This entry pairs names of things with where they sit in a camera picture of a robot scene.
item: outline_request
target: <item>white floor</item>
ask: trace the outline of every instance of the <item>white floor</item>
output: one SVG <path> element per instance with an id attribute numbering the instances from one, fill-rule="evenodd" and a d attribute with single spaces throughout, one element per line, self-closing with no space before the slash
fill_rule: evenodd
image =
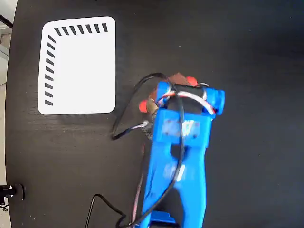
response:
<path id="1" fill-rule="evenodd" d="M 10 47 L 11 34 L 2 35 L 0 43 L 6 48 Z M 6 85 L 0 85 L 0 185 L 6 184 L 5 175 L 5 154 L 4 154 L 4 111 L 5 111 L 5 91 Z M 0 209 L 0 228 L 11 228 L 10 213 Z"/>

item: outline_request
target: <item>metal component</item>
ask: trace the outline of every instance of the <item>metal component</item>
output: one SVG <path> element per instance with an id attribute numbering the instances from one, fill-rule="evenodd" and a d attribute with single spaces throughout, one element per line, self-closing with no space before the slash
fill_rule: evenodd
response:
<path id="1" fill-rule="evenodd" d="M 204 100 L 207 100 L 207 91 L 204 89 L 203 90 L 203 97 Z"/>
<path id="2" fill-rule="evenodd" d="M 158 109 L 158 106 L 156 105 L 155 101 L 153 99 L 148 99 L 147 101 L 147 111 L 150 115 L 155 113 Z"/>
<path id="3" fill-rule="evenodd" d="M 195 87 L 196 88 L 202 88 L 202 87 L 208 87 L 209 88 L 210 86 L 207 83 L 198 83 Z"/>
<path id="4" fill-rule="evenodd" d="M 4 205 L 4 197 L 14 197 L 14 199 L 24 199 L 24 188 L 21 184 L 0 186 L 0 205 Z"/>

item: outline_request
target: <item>black cable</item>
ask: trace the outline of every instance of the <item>black cable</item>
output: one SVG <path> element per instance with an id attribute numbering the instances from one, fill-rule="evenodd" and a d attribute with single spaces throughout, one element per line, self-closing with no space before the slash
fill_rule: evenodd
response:
<path id="1" fill-rule="evenodd" d="M 179 172 L 180 172 L 180 169 L 181 169 L 181 165 L 182 165 L 182 160 L 183 160 L 183 157 L 184 157 L 184 153 L 185 153 L 185 139 L 184 137 L 182 136 L 182 123 L 184 122 L 184 108 L 183 108 L 183 104 L 182 104 L 182 100 L 181 98 L 178 96 L 178 89 L 176 87 L 176 85 L 174 83 L 172 83 L 170 81 L 170 79 L 165 76 L 164 74 L 162 73 L 153 73 L 153 74 L 149 74 L 145 77 L 143 77 L 133 88 L 133 91 L 130 95 L 130 97 L 126 100 L 126 103 L 124 105 L 124 107 L 122 108 L 122 111 L 119 113 L 117 119 L 115 120 L 112 128 L 111 128 L 111 131 L 110 131 L 110 136 L 111 136 L 111 139 L 112 140 L 116 140 L 120 137 L 122 137 L 123 135 L 127 134 L 129 131 L 128 129 L 122 131 L 121 133 L 115 135 L 115 132 L 117 130 L 117 127 L 124 115 L 124 112 L 126 110 L 126 108 L 128 107 L 131 99 L 133 98 L 134 94 L 139 90 L 139 88 L 148 80 L 152 79 L 152 78 L 161 78 L 161 79 L 165 79 L 166 81 L 168 81 L 168 83 L 170 84 L 170 86 L 175 90 L 176 92 L 176 98 L 177 98 L 177 102 L 178 102 L 178 107 L 179 107 L 179 112 L 180 112 L 180 122 L 179 122 L 179 125 L 180 125 L 180 156 L 179 156 L 179 159 L 178 159 L 178 162 L 177 162 L 177 165 L 176 165 L 176 169 L 175 169 L 175 172 L 174 172 L 174 175 L 173 175 L 173 178 L 171 180 L 171 182 L 169 183 L 168 187 L 166 188 L 166 190 L 162 193 L 162 195 L 159 197 L 159 199 L 146 211 L 144 212 L 143 215 L 141 215 L 139 218 L 136 218 L 134 222 L 132 223 L 129 223 L 129 224 L 123 224 L 123 225 L 120 225 L 121 222 L 126 218 L 126 215 L 124 213 L 122 213 L 120 210 L 118 210 L 117 208 L 115 208 L 105 197 L 103 197 L 102 195 L 100 194 L 96 194 L 93 196 L 92 198 L 92 201 L 91 201 L 91 206 L 90 206 L 90 209 L 89 209 L 89 213 L 88 213 L 88 216 L 87 216 L 87 220 L 86 220 L 86 224 L 85 224 L 85 227 L 88 228 L 88 224 L 89 224 L 89 221 L 90 221 L 90 217 L 91 217 L 91 213 L 92 213 L 92 209 L 93 209 L 93 204 L 94 204 L 94 201 L 95 201 L 95 197 L 98 196 L 100 197 L 111 209 L 113 209 L 115 212 L 117 212 L 118 214 L 121 215 L 121 217 L 118 219 L 117 223 L 116 223 L 116 228 L 127 228 L 127 227 L 132 227 L 136 224 L 139 224 L 141 221 L 143 221 L 158 205 L 159 203 L 166 197 L 166 195 L 168 194 L 168 192 L 173 188 L 175 182 L 176 182 L 176 179 L 179 175 Z"/>
<path id="2" fill-rule="evenodd" d="M 135 86 L 134 89 L 130 95 L 130 97 L 127 99 L 125 106 L 123 107 L 122 111 L 120 112 L 120 114 L 118 115 L 116 121 L 114 122 L 112 129 L 110 131 L 110 135 L 111 138 L 114 140 L 116 139 L 117 135 L 115 135 L 115 131 L 124 115 L 124 112 L 127 108 L 127 106 L 129 105 L 131 99 L 133 98 L 134 94 L 139 90 L 139 88 L 148 80 L 152 79 L 152 78 L 162 78 L 168 81 L 168 83 L 170 84 L 170 86 L 175 90 L 176 94 L 177 94 L 177 102 L 178 102 L 178 107 L 179 107 L 179 112 L 180 112 L 180 132 L 182 133 L 182 123 L 184 122 L 184 108 L 183 108 L 183 104 L 181 101 L 181 98 L 178 96 L 178 89 L 176 87 L 176 85 L 174 83 L 172 83 L 170 81 L 170 79 L 165 76 L 162 73 L 153 73 L 153 74 L 149 74 L 146 77 L 143 77 Z M 120 225 L 120 223 L 124 220 L 123 217 L 121 217 L 117 223 L 116 223 L 116 228 L 127 228 L 127 227 L 132 227 L 136 224 L 139 224 L 141 221 L 143 221 L 158 205 L 159 203 L 165 198 L 165 196 L 168 194 L 168 192 L 173 188 L 176 179 L 179 175 L 180 169 L 181 169 L 181 165 L 182 165 L 182 160 L 183 160 L 183 156 L 185 153 L 185 139 L 184 137 L 182 137 L 182 134 L 180 134 L 180 156 L 177 162 L 177 166 L 173 175 L 173 178 L 170 182 L 170 184 L 168 185 L 167 189 L 162 193 L 162 195 L 159 197 L 159 199 L 146 211 L 144 212 L 143 215 L 141 215 L 139 218 L 135 219 L 134 222 L 130 223 L 130 224 L 124 224 L 124 225 Z"/>
<path id="3" fill-rule="evenodd" d="M 91 213 L 92 213 L 93 205 L 94 205 L 95 199 L 97 197 L 101 198 L 103 200 L 103 202 L 105 202 L 106 205 L 108 205 L 109 208 L 111 208 L 117 214 L 120 214 L 122 216 L 122 218 L 126 217 L 126 215 L 122 211 L 120 211 L 119 209 L 117 209 L 116 207 L 114 207 L 103 195 L 101 195 L 101 194 L 95 194 L 93 196 L 93 198 L 92 198 L 92 201 L 91 201 L 90 210 L 89 210 L 89 213 L 88 213 L 87 218 L 86 218 L 85 228 L 89 227 L 89 222 L 90 222 L 90 218 L 91 218 Z"/>
<path id="4" fill-rule="evenodd" d="M 0 14 L 0 21 L 2 21 L 4 24 L 6 24 L 11 29 L 13 28 L 13 23 L 11 23 L 9 20 L 7 20 L 4 16 Z"/>
<path id="5" fill-rule="evenodd" d="M 3 206 L 0 206 L 0 208 L 2 208 L 3 211 L 6 211 L 6 212 L 7 212 L 7 211 L 9 211 L 9 210 L 7 209 L 8 206 L 9 206 L 9 205 L 7 204 L 7 205 L 5 205 L 4 207 L 3 207 Z"/>

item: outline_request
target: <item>black stripe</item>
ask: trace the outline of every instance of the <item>black stripe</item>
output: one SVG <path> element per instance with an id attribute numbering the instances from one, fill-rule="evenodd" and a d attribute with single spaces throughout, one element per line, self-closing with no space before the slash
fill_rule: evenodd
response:
<path id="1" fill-rule="evenodd" d="M 77 25 L 77 27 L 79 28 L 79 31 L 81 32 L 81 34 L 84 34 L 84 30 L 82 29 L 81 25 Z"/>
<path id="2" fill-rule="evenodd" d="M 54 65 L 54 63 L 51 60 L 49 60 L 48 58 L 47 58 L 47 63 L 49 63 L 50 65 Z"/>
<path id="3" fill-rule="evenodd" d="M 54 56 L 52 53 L 50 53 L 50 51 L 47 51 L 47 54 L 48 54 L 49 56 L 52 56 L 53 58 L 55 58 L 55 56 Z"/>
<path id="4" fill-rule="evenodd" d="M 68 35 L 66 27 L 62 27 L 63 31 L 65 32 L 66 35 Z"/>
<path id="5" fill-rule="evenodd" d="M 92 30 L 91 30 L 91 27 L 90 25 L 85 25 L 86 26 L 86 29 L 88 30 L 89 33 L 92 33 Z"/>
<path id="6" fill-rule="evenodd" d="M 46 88 L 53 89 L 53 86 L 51 86 L 51 85 L 48 84 L 48 83 L 45 83 L 44 86 L 45 86 Z"/>
<path id="7" fill-rule="evenodd" d="M 107 28 L 106 24 L 102 23 L 102 25 L 103 25 L 103 28 L 104 28 L 104 32 L 108 32 L 108 28 Z"/>
<path id="8" fill-rule="evenodd" d="M 56 43 L 56 41 L 49 35 L 48 36 L 48 38 L 50 39 L 50 40 L 52 40 L 54 43 Z"/>
<path id="9" fill-rule="evenodd" d="M 55 51 L 55 48 L 50 43 L 47 43 L 47 46 Z"/>
<path id="10" fill-rule="evenodd" d="M 60 33 L 59 29 L 58 28 L 54 28 L 54 29 L 58 33 L 58 35 L 61 36 L 61 33 Z"/>
<path id="11" fill-rule="evenodd" d="M 72 30 L 72 32 L 74 33 L 74 35 L 76 35 L 76 31 L 75 31 L 74 26 L 70 26 L 70 29 Z"/>
<path id="12" fill-rule="evenodd" d="M 98 24 L 94 24 L 94 27 L 95 27 L 95 29 L 96 29 L 96 32 L 97 32 L 97 33 L 100 33 Z"/>
<path id="13" fill-rule="evenodd" d="M 53 79 L 52 77 L 48 76 L 48 75 L 46 75 L 45 78 L 46 78 L 47 80 L 54 81 L 54 79 Z"/>
<path id="14" fill-rule="evenodd" d="M 49 92 L 47 92 L 47 91 L 44 91 L 44 95 L 45 96 L 49 96 L 49 97 L 53 97 L 53 95 L 52 94 L 50 94 Z"/>
<path id="15" fill-rule="evenodd" d="M 52 74 L 54 73 L 54 71 L 51 68 L 49 68 L 48 66 L 46 66 L 46 71 L 51 72 Z"/>
<path id="16" fill-rule="evenodd" d="M 53 103 L 52 103 L 52 102 L 50 102 L 50 101 L 47 101 L 47 100 L 44 100 L 44 104 L 46 104 L 46 105 L 50 105 L 50 106 L 53 106 Z"/>

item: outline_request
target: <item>wire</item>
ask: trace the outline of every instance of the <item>wire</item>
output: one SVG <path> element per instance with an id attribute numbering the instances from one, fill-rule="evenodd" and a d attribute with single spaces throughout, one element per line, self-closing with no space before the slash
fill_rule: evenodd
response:
<path id="1" fill-rule="evenodd" d="M 8 211 L 9 211 L 9 210 L 7 209 L 8 206 L 9 206 L 9 205 L 7 204 L 7 205 L 5 205 L 4 207 L 3 207 L 3 206 L 0 206 L 0 208 L 2 208 L 3 211 L 8 212 Z"/>
<path id="2" fill-rule="evenodd" d="M 136 125 L 136 126 L 134 126 L 134 127 L 129 127 L 129 128 L 127 128 L 127 129 L 123 130 L 122 132 L 120 132 L 119 134 L 112 136 L 112 140 L 119 139 L 119 138 L 123 137 L 124 135 L 130 133 L 130 131 L 132 131 L 132 130 L 135 130 L 135 129 L 138 129 L 138 128 L 144 128 L 144 127 L 146 127 L 148 124 L 149 124 L 149 121 L 146 121 L 146 120 L 145 120 L 145 121 L 143 121 L 143 123 L 141 123 L 141 124 L 139 124 L 139 125 Z"/>
<path id="3" fill-rule="evenodd" d="M 109 208 L 111 208 L 117 214 L 120 214 L 122 218 L 126 217 L 126 215 L 122 211 L 120 211 L 119 209 L 117 209 L 116 207 L 114 207 L 103 195 L 101 195 L 101 194 L 95 194 L 93 196 L 92 200 L 91 200 L 90 210 L 89 210 L 89 213 L 87 215 L 86 222 L 85 222 L 85 228 L 89 227 L 89 222 L 90 222 L 90 218 L 91 218 L 92 209 L 93 209 L 93 206 L 94 206 L 94 203 L 95 203 L 95 199 L 97 197 L 101 198 L 102 201 L 105 202 L 106 205 L 108 205 Z"/>
<path id="4" fill-rule="evenodd" d="M 159 197 L 159 199 L 146 211 L 144 212 L 139 218 L 136 218 L 134 222 L 131 222 L 130 224 L 123 224 L 121 225 L 121 222 L 125 219 L 125 215 L 123 214 L 117 221 L 116 223 L 116 228 L 127 228 L 127 227 L 132 227 L 136 224 L 139 224 L 141 221 L 143 221 L 158 205 L 159 203 L 165 198 L 165 196 L 168 194 L 168 192 L 173 188 L 175 182 L 176 182 L 176 179 L 179 175 L 179 172 L 180 172 L 180 169 L 181 169 L 181 165 L 182 165 L 182 160 L 183 160 L 183 157 L 184 157 L 184 153 L 185 153 L 185 138 L 183 137 L 182 135 L 182 123 L 184 122 L 184 108 L 183 108 L 183 104 L 182 104 L 182 100 L 180 99 L 180 96 L 178 95 L 178 89 L 176 87 L 176 85 L 174 83 L 172 83 L 170 81 L 170 79 L 165 76 L 164 74 L 162 73 L 152 73 L 152 74 L 149 74 L 145 77 L 143 77 L 133 88 L 133 91 L 130 95 L 130 97 L 126 100 L 126 103 L 124 105 L 124 107 L 122 108 L 122 111 L 119 113 L 117 119 L 115 120 L 113 126 L 112 126 L 112 129 L 110 131 L 110 136 L 113 140 L 117 139 L 117 136 L 120 135 L 121 133 L 125 132 L 121 132 L 117 135 L 115 135 L 115 132 L 117 130 L 117 127 L 124 115 L 124 112 L 126 110 L 126 108 L 128 107 L 131 99 L 133 98 L 134 94 L 139 90 L 139 88 L 145 83 L 147 82 L 148 80 L 152 79 L 152 78 L 161 78 L 161 79 L 164 79 L 166 81 L 168 81 L 168 83 L 170 84 L 170 87 L 172 87 L 176 92 L 177 92 L 177 102 L 178 102 L 178 107 L 179 107 L 179 113 L 180 113 L 180 154 L 179 154 L 179 159 L 178 159 L 178 162 L 177 162 L 177 165 L 176 165 L 176 169 L 175 169 L 175 172 L 174 172 L 174 175 L 173 175 L 173 178 L 172 180 L 170 181 L 168 187 L 166 188 L 166 190 L 162 193 L 162 195 Z"/>
<path id="5" fill-rule="evenodd" d="M 163 99 L 164 98 L 166 98 L 166 97 L 173 97 L 175 95 L 176 95 L 175 91 L 171 91 L 171 92 L 165 93 L 157 101 L 157 105 L 163 105 Z M 189 93 L 189 92 L 185 92 L 185 91 L 179 91 L 178 95 L 180 97 L 187 97 L 187 98 L 190 98 L 192 100 L 195 100 L 195 101 L 199 102 L 208 111 L 208 113 L 210 115 L 214 115 L 215 114 L 215 111 L 214 111 L 213 107 L 206 100 L 204 100 L 203 98 L 201 98 L 201 97 L 199 97 L 199 96 L 197 96 L 195 94 L 192 94 L 192 93 Z"/>

